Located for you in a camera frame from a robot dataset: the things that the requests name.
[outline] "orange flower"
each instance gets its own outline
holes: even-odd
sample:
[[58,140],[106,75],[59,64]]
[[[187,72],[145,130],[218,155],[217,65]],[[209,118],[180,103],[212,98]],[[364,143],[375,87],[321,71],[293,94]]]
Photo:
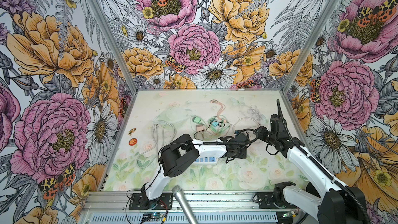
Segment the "orange flower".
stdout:
[[307,131],[308,126],[311,122],[311,109],[310,99],[302,96],[297,96],[292,102],[293,110],[295,111],[296,117],[301,125],[303,131]]
[[111,105],[111,110],[116,116],[119,115],[119,95],[116,89],[116,80],[111,76],[112,70],[108,68],[105,62],[84,82],[82,88],[83,102],[90,106],[102,107],[105,102]]
[[97,191],[104,171],[105,165],[103,164],[95,164],[88,167],[83,173],[82,178],[73,184],[72,191],[76,196],[69,199],[69,202],[77,205],[87,199],[90,191]]
[[222,51],[228,59],[234,59],[230,67],[237,67],[234,78],[234,84],[246,81],[255,71],[261,68],[261,58],[263,57],[265,46],[256,47],[241,42],[229,44]]
[[35,207],[14,224],[57,224],[57,216],[58,210],[54,210],[51,207],[46,208],[46,211],[42,207]]
[[52,80],[55,73],[66,76],[72,87],[78,87],[84,78],[94,72],[93,53],[77,27],[68,23],[69,31],[63,58],[59,57],[59,25],[54,16],[23,12],[14,14],[14,22],[25,35],[8,34],[7,47],[21,66],[23,75],[46,75],[43,83]]
[[[142,75],[149,79],[149,77],[153,75],[160,75],[164,72],[162,60],[157,58],[147,49],[142,50],[138,47],[134,47],[132,49],[125,50],[122,56],[126,61],[127,67],[129,68],[133,78],[135,75]],[[124,78],[120,67],[117,72],[120,77]]]
[[190,78],[175,74],[170,76],[170,81],[165,81],[163,88],[195,89],[195,83]]
[[366,201],[380,198],[381,211],[394,211],[398,206],[398,143],[380,127],[363,126],[357,142],[360,152],[356,171],[347,169],[336,176],[348,186],[356,186],[365,193]]
[[[277,56],[278,62],[274,62],[269,66],[269,75],[277,76],[278,78],[290,73],[293,65],[299,57],[301,49],[295,50],[294,52],[288,51]],[[314,61],[314,55],[311,53],[308,55],[307,60],[301,67],[298,75],[296,76],[296,82],[304,87],[309,79],[312,77],[312,62]]]
[[225,23],[227,41],[241,41],[249,44],[257,39],[256,36],[264,33],[269,8],[264,2],[261,7],[249,13],[243,14],[242,11],[250,7],[251,3],[258,2],[259,0],[211,0],[209,11],[217,18],[213,22]]

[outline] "microphone head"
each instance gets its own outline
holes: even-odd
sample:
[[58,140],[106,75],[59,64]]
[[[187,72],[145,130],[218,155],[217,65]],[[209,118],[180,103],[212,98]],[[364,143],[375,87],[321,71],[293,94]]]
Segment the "microphone head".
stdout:
[[173,189],[173,195],[176,195],[178,192],[182,191],[181,187],[179,185],[176,185]]

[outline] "metal corner post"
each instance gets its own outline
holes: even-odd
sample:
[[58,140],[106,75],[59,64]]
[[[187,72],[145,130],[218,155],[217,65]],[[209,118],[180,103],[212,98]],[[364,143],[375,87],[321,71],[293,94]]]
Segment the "metal corner post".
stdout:
[[106,38],[113,55],[115,56],[117,64],[120,66],[123,75],[125,75],[127,85],[130,87],[133,95],[136,95],[137,86],[130,76],[130,71],[121,55],[120,47],[118,46],[116,39],[113,36],[112,29],[109,26],[105,13],[102,11],[102,6],[98,2],[98,0],[87,0],[87,3],[90,7],[90,12],[92,13],[95,20],[98,22],[98,25],[101,28],[101,31]]
[[326,20],[331,15],[333,10],[336,7],[336,4],[339,0],[328,0],[324,9],[319,14],[318,19],[315,22],[314,27],[312,28],[310,35],[308,36],[307,41],[304,44],[304,47],[301,49],[301,52],[296,60],[296,63],[293,65],[287,79],[282,87],[282,92],[286,93],[287,89],[291,85],[291,83],[295,80],[296,75],[299,73],[302,65],[304,64],[308,54],[310,53],[312,46],[316,42],[319,34],[322,31],[322,27],[326,24]]

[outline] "black mounting plate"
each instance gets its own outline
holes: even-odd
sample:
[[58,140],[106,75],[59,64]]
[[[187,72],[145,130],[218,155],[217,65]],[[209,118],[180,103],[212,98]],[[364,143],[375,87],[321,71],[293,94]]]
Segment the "black mounting plate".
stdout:
[[173,193],[162,193],[162,195],[154,200],[146,200],[147,196],[145,192],[135,193],[131,196],[131,202],[129,205],[129,210],[164,210],[162,204],[157,203],[161,200],[166,204],[167,209],[172,209],[173,205]]
[[[258,207],[260,209],[267,208],[283,208],[283,206],[276,206],[273,200],[273,192],[257,192]],[[297,208],[296,206],[288,203],[284,208]]]

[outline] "wallpaper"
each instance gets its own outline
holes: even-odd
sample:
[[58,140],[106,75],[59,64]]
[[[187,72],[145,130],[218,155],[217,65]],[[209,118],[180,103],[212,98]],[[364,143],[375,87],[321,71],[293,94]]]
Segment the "wallpaper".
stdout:
[[313,154],[398,223],[398,0],[341,0],[287,91]]
[[138,88],[195,89],[280,88],[327,0],[99,2]]
[[75,224],[131,93],[73,0],[0,0],[0,219]]

